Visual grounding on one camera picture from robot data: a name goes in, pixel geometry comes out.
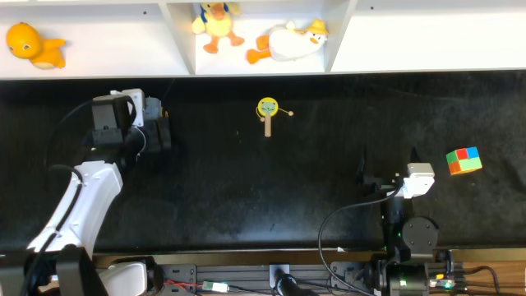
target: toy cube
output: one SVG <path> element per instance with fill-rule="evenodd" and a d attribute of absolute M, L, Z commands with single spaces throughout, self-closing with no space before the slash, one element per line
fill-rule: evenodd
<path fill-rule="evenodd" d="M 458 149 L 445 156 L 450 166 L 451 175 L 470 173 L 482 169 L 477 147 Z"/>

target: black table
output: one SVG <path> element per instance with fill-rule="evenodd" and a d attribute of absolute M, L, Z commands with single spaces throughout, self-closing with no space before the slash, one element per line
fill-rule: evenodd
<path fill-rule="evenodd" d="M 359 201 L 367 146 L 374 173 L 404 173 L 412 147 L 436 183 L 413 200 L 441 227 L 442 247 L 521 247 L 526 241 L 526 76 L 453 72 L 348 76 L 4 81 L 0 83 L 0 251 L 24 248 L 62 197 L 43 188 L 42 155 L 70 109 L 109 90 L 163 97 L 175 149 L 143 155 L 111 205 L 96 252 L 315 247 L 321 221 Z M 273 135 L 255 115 L 283 109 Z M 90 111 L 59 133 L 51 161 L 78 164 Z M 451 177 L 445 155 L 476 146 L 484 168 Z M 326 246 L 383 247 L 379 206 L 339 215 Z"/>

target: plush toy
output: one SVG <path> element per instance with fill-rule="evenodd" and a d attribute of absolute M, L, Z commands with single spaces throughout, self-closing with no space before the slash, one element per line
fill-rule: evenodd
<path fill-rule="evenodd" d="M 39 32 L 26 23 L 14 25 L 7 32 L 7 46 L 17 58 L 29 59 L 33 66 L 42 70 L 64 68 L 66 61 L 60 47 L 62 39 L 44 39 Z"/>
<path fill-rule="evenodd" d="M 325 22 L 314 20 L 306 30 L 296 30 L 292 21 L 286 27 L 275 27 L 268 35 L 257 38 L 257 51 L 250 49 L 247 60 L 255 64 L 262 58 L 272 57 L 274 60 L 292 61 L 315 53 L 327 41 L 329 32 L 325 29 Z"/>
<path fill-rule="evenodd" d="M 206 31 L 212 37 L 212 41 L 203 48 L 208 53 L 217 53 L 219 39 L 228 36 L 232 46 L 239 46 L 245 39 L 236 36 L 233 31 L 233 21 L 230 12 L 238 15 L 241 12 L 239 4 L 233 2 L 203 2 L 201 14 L 191 25 L 196 34 Z"/>

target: yellow duck plush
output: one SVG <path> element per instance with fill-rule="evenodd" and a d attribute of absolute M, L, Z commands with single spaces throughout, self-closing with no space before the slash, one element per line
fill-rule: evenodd
<path fill-rule="evenodd" d="M 234 2 L 203 2 L 201 14 L 191 25 L 195 34 L 206 31 L 212 37 L 212 41 L 203 48 L 208 53 L 217 53 L 219 39 L 228 36 L 232 46 L 239 46 L 245 39 L 236 36 L 233 31 L 233 21 L 230 12 L 238 15 L 241 12 L 238 3 Z"/>
<path fill-rule="evenodd" d="M 62 39 L 43 39 L 39 32 L 26 23 L 14 25 L 7 32 L 7 46 L 17 58 L 29 59 L 33 66 L 42 70 L 64 68 L 66 61 L 60 47 Z"/>

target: orange plush toy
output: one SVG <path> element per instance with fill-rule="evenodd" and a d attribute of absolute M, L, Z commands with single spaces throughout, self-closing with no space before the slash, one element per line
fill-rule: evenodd
<path fill-rule="evenodd" d="M 33 66 L 42 70 L 64 68 L 66 61 L 60 47 L 62 39 L 43 39 L 39 32 L 26 23 L 14 25 L 7 32 L 7 46 L 17 58 L 29 59 Z"/>

